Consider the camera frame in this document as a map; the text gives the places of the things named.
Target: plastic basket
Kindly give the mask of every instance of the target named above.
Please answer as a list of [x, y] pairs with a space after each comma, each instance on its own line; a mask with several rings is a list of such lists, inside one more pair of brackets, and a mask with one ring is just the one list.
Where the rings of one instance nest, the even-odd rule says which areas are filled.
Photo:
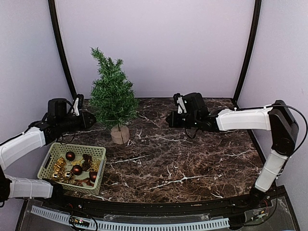
[[75, 192], [81, 192], [81, 193], [89, 193], [89, 194], [94, 194], [98, 195], [103, 179], [103, 173], [104, 169], [106, 166], [106, 149], [103, 147], [94, 147], [94, 146], [84, 146], [84, 145], [75, 145], [75, 144], [66, 144], [62, 145], [60, 143], [53, 143], [43, 161], [42, 166], [39, 169], [38, 173], [38, 178], [39, 179], [50, 179], [51, 175], [53, 174], [53, 166], [57, 162], [57, 160], [60, 157], [65, 158], [65, 154], [69, 151], [72, 151], [75, 153], [76, 160], [81, 159], [83, 154], [89, 154], [97, 159], [101, 160], [99, 171], [97, 173], [97, 178], [94, 183], [94, 186], [87, 186], [87, 187], [82, 187], [82, 186], [76, 186], [72, 184], [66, 184], [66, 183], [61, 183], [64, 189], [66, 190], [72, 190]]

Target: tree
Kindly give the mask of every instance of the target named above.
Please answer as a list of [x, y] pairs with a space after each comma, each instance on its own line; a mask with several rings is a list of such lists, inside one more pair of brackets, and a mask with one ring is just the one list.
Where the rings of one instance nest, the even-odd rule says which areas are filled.
[[123, 60], [114, 63], [99, 48], [92, 48], [91, 55], [98, 61], [100, 79], [93, 82], [90, 105], [94, 107], [98, 122], [108, 128], [117, 125], [120, 131], [121, 125], [137, 117], [138, 100], [133, 84], [121, 70]]

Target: white wall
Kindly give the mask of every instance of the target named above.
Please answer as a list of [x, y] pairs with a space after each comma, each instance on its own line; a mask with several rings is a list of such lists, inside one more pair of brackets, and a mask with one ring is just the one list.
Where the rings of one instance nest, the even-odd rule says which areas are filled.
[[[249, 66], [241, 107], [266, 105], [276, 99], [298, 108], [308, 118], [308, 2], [305, 0], [270, 0], [262, 2], [256, 43]], [[293, 113], [300, 124], [303, 120]], [[269, 153], [271, 136], [255, 131]], [[301, 230], [308, 228], [308, 141], [293, 156], [279, 179], [290, 195]]]
[[137, 97], [233, 97], [252, 21], [246, 0], [58, 0], [76, 89], [98, 78], [90, 47], [124, 60]]
[[[40, 120], [51, 98], [71, 100], [56, 48], [48, 2], [0, 1], [0, 143]], [[36, 179], [47, 149], [24, 156], [6, 171]], [[0, 209], [0, 231], [15, 230], [23, 200]]]

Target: black pole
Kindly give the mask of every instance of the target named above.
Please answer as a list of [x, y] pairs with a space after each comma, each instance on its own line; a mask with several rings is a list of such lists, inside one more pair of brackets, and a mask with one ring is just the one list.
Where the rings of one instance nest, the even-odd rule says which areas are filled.
[[256, 34], [257, 34], [257, 27], [258, 27], [258, 22], [259, 22], [259, 17], [260, 17], [260, 11], [261, 11], [261, 3], [262, 3], [262, 0], [256, 0], [255, 1], [254, 16], [252, 18], [246, 54], [245, 54], [241, 74], [240, 74], [240, 77], [239, 77], [239, 81], [237, 83], [236, 90], [235, 90], [235, 93], [234, 93], [234, 96], [233, 96], [233, 100], [235, 102], [237, 102], [239, 100], [239, 97], [240, 97], [240, 94], [241, 94], [241, 91], [242, 91], [242, 88], [243, 88], [243, 85], [244, 85], [245, 77], [246, 77], [246, 74], [247, 74], [252, 50], [254, 48], [254, 43], [255, 43]]
[[54, 33], [54, 37], [56, 39], [56, 43], [57, 43], [58, 52], [59, 52], [59, 56], [60, 56], [60, 59], [61, 59], [63, 71], [64, 71], [64, 74], [65, 74], [65, 78], [66, 78], [69, 90], [70, 90], [71, 95], [74, 99], [74, 98], [76, 98], [77, 93], [76, 93], [76, 89], [75, 89], [75, 86], [74, 86], [74, 83], [73, 83], [71, 73], [69, 71], [68, 63], [67, 63], [67, 60], [66, 60], [66, 55], [65, 55], [65, 52], [64, 52], [64, 46], [63, 46], [62, 38], [61, 38], [55, 1], [54, 0], [48, 0], [48, 4], [49, 4], [49, 11], [50, 11], [53, 33]]

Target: marble tabletop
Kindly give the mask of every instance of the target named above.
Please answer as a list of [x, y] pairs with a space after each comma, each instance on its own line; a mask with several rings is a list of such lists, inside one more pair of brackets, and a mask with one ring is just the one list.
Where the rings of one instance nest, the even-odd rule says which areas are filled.
[[[205, 99], [209, 110], [233, 107], [229, 99]], [[89, 102], [85, 109], [92, 111]], [[128, 124], [130, 140], [114, 144], [110, 131], [96, 123], [77, 132], [72, 144], [106, 148], [107, 164], [98, 196], [67, 191], [83, 198], [176, 203], [228, 198], [249, 193], [263, 166], [245, 130], [198, 131], [189, 139], [165, 118], [176, 110], [172, 99], [140, 99], [138, 118]], [[64, 142], [72, 139], [64, 136]]]

